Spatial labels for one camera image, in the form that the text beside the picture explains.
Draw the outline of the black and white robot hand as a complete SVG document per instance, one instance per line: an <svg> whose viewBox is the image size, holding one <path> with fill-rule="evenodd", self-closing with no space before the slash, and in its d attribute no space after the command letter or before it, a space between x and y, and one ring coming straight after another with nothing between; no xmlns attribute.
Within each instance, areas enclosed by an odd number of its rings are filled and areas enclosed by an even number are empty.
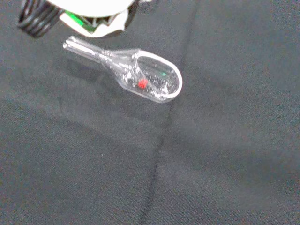
<svg viewBox="0 0 300 225"><path fill-rule="evenodd" d="M152 0L24 0L18 29L40 38L58 21L88 38L124 32L138 9L149 9Z"/></svg>

